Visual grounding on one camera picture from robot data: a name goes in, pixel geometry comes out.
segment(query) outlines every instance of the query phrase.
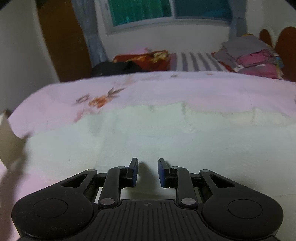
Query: green window pane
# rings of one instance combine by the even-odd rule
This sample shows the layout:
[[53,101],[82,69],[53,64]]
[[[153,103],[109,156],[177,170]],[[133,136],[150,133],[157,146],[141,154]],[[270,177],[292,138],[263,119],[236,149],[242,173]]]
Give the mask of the green window pane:
[[109,0],[109,6],[114,26],[172,16],[169,0]]
[[175,0],[177,17],[232,19],[228,0]]

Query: striped bed sheet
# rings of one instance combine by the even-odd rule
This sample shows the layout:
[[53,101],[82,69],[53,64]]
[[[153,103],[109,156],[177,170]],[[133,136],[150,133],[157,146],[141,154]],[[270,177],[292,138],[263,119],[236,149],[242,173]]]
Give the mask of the striped bed sheet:
[[226,71],[210,53],[182,52],[170,54],[170,70],[174,71]]

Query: gray stripe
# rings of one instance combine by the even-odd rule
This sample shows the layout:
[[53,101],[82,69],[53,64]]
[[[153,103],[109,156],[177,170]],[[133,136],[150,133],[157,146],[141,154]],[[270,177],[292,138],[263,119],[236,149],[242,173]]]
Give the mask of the gray stripe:
[[197,53],[197,55],[200,58],[200,60],[202,61],[202,63],[204,64],[205,70],[211,71],[211,67],[210,67],[209,63],[205,60],[203,55],[201,53]]
[[200,71],[200,68],[198,67],[196,57],[194,56],[193,53],[190,53],[190,56],[192,58],[193,66],[194,66],[194,71]]
[[218,71],[222,71],[222,69],[220,68],[219,64],[211,57],[211,55],[209,53],[206,53],[206,55],[209,58],[209,60],[215,65],[216,69]]
[[175,71],[177,69],[177,54],[176,53],[170,54],[170,59],[171,59],[170,70]]
[[181,53],[182,55],[182,62],[183,62],[183,71],[188,71],[188,62],[186,55],[184,53]]

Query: pink folded cloth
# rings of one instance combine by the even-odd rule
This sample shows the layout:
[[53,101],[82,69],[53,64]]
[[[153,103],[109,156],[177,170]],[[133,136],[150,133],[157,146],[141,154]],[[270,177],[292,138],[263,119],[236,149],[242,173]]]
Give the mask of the pink folded cloth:
[[244,67],[250,67],[262,63],[270,63],[272,60],[275,60],[274,55],[269,50],[262,50],[260,52],[238,58],[237,63],[243,65]]
[[243,68],[238,73],[255,75],[271,79],[278,78],[276,66],[274,64],[265,64],[265,66],[252,66],[249,68]]

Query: brown wooden headboard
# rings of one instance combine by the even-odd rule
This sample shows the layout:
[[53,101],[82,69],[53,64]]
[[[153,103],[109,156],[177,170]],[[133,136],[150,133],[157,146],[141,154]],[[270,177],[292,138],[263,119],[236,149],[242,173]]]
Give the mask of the brown wooden headboard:
[[[272,46],[270,34],[266,29],[261,31],[260,39]],[[281,32],[274,50],[284,62],[282,68],[284,79],[296,82],[296,28],[285,28]]]

